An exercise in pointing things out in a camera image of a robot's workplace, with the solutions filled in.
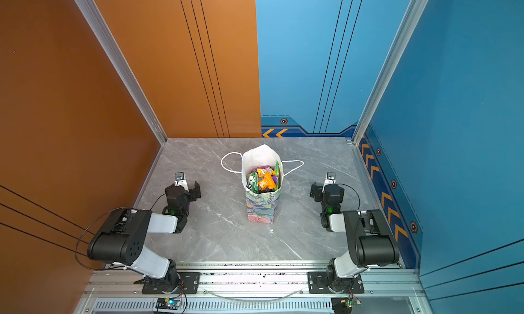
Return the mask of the green Lays chips bag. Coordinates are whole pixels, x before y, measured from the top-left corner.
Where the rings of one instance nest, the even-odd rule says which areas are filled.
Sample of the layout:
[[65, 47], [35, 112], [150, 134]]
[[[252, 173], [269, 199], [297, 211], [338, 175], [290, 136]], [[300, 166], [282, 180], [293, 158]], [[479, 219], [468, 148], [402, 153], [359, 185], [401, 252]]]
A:
[[276, 190], [278, 190], [281, 187], [281, 180], [282, 180], [282, 177], [281, 177], [282, 176], [282, 174], [281, 174], [281, 164], [278, 161], [276, 162], [274, 171], [275, 171], [275, 175], [272, 176], [272, 177], [273, 177], [274, 183], [276, 185], [276, 188], [275, 188], [275, 191], [276, 191]]

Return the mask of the magenta grape candy bag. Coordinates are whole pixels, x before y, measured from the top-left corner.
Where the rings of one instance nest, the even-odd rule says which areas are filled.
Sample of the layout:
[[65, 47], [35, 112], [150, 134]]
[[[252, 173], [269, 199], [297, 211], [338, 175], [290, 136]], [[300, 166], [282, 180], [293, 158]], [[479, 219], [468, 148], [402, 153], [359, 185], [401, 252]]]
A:
[[269, 173], [270, 175], [273, 175], [273, 172], [274, 172], [274, 169], [271, 168], [271, 166], [263, 166], [263, 167], [259, 167], [257, 169], [264, 169], [266, 171], [266, 173]]

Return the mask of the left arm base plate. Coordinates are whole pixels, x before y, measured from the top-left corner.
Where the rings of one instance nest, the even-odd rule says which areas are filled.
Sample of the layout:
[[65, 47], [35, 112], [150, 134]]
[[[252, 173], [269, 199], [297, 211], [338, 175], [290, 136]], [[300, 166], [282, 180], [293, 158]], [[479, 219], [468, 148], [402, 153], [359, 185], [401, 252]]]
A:
[[200, 272], [179, 272], [171, 282], [166, 279], [146, 278], [141, 293], [145, 295], [195, 295], [199, 289], [200, 278]]

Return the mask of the floral white paper bag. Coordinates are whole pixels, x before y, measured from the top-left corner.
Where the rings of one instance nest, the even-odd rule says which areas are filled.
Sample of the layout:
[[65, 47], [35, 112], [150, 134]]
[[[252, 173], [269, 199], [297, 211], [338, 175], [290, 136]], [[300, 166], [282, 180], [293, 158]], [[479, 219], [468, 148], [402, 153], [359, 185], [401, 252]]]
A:
[[[231, 155], [237, 155], [240, 157], [240, 170], [233, 170], [225, 165], [225, 159]], [[271, 168], [274, 169], [277, 161], [281, 164], [281, 187], [276, 191], [275, 189], [271, 191], [259, 190], [258, 194], [249, 191], [247, 187], [247, 177], [249, 174], [263, 166], [271, 166]], [[283, 161], [277, 152], [275, 152], [270, 146], [263, 144], [262, 146], [248, 150], [243, 154], [240, 152], [229, 152], [225, 154], [221, 158], [221, 166], [228, 172], [240, 175], [245, 193], [248, 220], [252, 223], [272, 224], [275, 219], [278, 199], [281, 196], [285, 178], [290, 173], [303, 167], [304, 161]]]

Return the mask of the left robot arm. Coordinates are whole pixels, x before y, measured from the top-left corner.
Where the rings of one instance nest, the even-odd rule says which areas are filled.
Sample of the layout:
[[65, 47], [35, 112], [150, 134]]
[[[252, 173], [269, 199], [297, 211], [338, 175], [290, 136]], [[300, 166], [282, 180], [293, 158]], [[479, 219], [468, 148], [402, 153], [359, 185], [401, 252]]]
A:
[[192, 188], [180, 180], [165, 189], [167, 205], [160, 214], [152, 210], [118, 208], [91, 239], [89, 259], [120, 265], [143, 276], [135, 283], [143, 294], [194, 294], [199, 274], [180, 274], [176, 262], [162, 257], [145, 245], [149, 234], [179, 234], [188, 222], [190, 204], [201, 198], [198, 182]]

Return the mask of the orange cracker snack packet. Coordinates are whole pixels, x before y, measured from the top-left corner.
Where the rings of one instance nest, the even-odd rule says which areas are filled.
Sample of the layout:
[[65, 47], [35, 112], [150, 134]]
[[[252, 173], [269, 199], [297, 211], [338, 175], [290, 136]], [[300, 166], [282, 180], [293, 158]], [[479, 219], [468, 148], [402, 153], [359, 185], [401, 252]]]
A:
[[258, 188], [260, 191], [271, 191], [276, 188], [276, 183], [273, 179], [273, 175], [270, 172], [265, 172], [259, 177]]

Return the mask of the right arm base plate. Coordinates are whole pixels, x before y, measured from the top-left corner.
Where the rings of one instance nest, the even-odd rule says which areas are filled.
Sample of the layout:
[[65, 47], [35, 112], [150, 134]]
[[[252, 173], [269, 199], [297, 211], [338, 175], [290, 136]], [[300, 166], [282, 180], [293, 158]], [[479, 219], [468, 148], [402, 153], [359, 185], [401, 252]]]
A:
[[311, 294], [363, 294], [361, 276], [341, 279], [327, 272], [308, 272], [308, 290]]

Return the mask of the yellow green candy bag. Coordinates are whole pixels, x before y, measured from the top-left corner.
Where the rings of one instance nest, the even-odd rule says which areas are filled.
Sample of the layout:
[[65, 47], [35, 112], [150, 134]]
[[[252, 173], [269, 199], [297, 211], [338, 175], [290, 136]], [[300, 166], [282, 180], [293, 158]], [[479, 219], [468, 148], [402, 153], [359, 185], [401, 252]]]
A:
[[259, 177], [256, 171], [250, 173], [247, 177], [247, 187], [254, 194], [259, 193]]

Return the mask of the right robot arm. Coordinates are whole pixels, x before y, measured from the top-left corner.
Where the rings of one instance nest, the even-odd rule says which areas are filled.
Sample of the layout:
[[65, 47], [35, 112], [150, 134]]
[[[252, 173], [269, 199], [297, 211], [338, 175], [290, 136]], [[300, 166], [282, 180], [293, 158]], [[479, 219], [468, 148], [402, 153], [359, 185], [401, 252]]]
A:
[[361, 274], [397, 264], [397, 242], [381, 210], [341, 210], [345, 189], [337, 184], [312, 184], [310, 197], [321, 204], [321, 225], [346, 236], [347, 251], [330, 260], [323, 272], [308, 273], [312, 294], [362, 294]]

